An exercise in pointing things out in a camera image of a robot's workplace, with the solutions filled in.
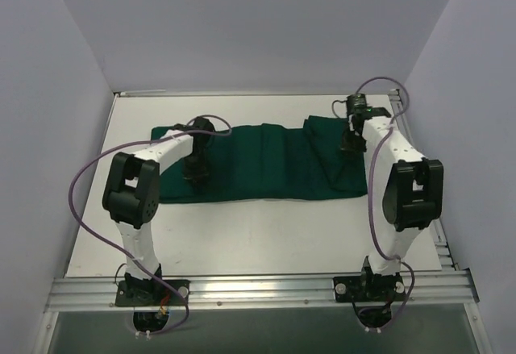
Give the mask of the green surgical cloth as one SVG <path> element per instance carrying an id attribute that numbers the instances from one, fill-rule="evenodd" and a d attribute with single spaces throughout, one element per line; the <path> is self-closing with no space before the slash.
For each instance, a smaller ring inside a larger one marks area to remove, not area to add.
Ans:
<path id="1" fill-rule="evenodd" d="M 300 128 L 263 123 L 233 127 L 207 149 L 208 178 L 198 185 L 179 161 L 160 176 L 160 202 L 188 204 L 251 199 L 322 201 L 367 193 L 364 157 L 340 148 L 342 119 L 308 116 Z"/>

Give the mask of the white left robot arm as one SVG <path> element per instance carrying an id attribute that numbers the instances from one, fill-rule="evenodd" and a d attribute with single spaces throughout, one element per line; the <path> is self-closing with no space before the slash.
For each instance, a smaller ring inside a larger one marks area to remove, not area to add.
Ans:
<path id="1" fill-rule="evenodd" d="M 124 274 L 128 289 L 144 305 L 161 299 L 161 265 L 154 251 L 151 221 L 159 206 L 160 175 L 182 162 L 181 180 L 196 186 L 209 175 L 206 147 L 212 122 L 204 116 L 187 125 L 177 124 L 161 137 L 162 141 L 133 153 L 114 155 L 102 207 L 109 212 L 122 236 L 127 258 Z"/>

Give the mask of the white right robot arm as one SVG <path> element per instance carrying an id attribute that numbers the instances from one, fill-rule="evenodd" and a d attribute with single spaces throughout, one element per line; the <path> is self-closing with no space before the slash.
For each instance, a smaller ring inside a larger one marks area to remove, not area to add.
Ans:
<path id="1" fill-rule="evenodd" d="M 358 280 L 360 294 L 370 300 L 387 290 L 385 277 L 402 269 L 413 242 L 440 217 L 443 164 L 417 151 L 397 129 L 384 107 L 346 106 L 342 149 L 364 156 L 368 189 L 371 269 Z"/>

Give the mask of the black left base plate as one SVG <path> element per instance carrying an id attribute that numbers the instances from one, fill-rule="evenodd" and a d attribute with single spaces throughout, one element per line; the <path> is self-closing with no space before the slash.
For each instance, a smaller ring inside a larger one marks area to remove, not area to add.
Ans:
<path id="1" fill-rule="evenodd" d="M 176 294 L 153 280 L 145 284 L 123 280 L 118 283 L 114 304 L 117 307 L 184 306 Z"/>

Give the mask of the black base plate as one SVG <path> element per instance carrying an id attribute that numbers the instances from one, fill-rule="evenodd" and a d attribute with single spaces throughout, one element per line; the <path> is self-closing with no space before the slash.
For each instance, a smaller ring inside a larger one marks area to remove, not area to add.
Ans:
<path id="1" fill-rule="evenodd" d="M 333 277 L 332 281 L 337 302 L 400 302 L 406 296 L 399 275 L 340 276 Z"/>
<path id="2" fill-rule="evenodd" d="M 123 280 L 118 283 L 114 304 L 117 307 L 184 306 L 176 294 L 153 280 L 145 284 Z"/>

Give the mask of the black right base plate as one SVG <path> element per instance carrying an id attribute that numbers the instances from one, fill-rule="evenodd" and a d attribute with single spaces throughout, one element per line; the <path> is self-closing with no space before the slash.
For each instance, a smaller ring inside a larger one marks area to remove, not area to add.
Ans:
<path id="1" fill-rule="evenodd" d="M 399 275 L 340 276 L 333 277 L 332 281 L 337 302 L 400 302 L 406 296 Z"/>

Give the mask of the aluminium front rail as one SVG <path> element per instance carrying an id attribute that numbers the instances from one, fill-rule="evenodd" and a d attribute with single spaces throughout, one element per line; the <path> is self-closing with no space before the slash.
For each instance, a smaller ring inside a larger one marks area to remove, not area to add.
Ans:
<path id="1" fill-rule="evenodd" d="M 190 277 L 189 309 L 250 310 L 343 306 L 335 300 L 334 273 L 233 277 Z M 158 306 L 118 307 L 108 277 L 55 280 L 46 311 L 154 311 Z M 476 291 L 466 271 L 419 271 L 410 306 L 474 303 Z"/>

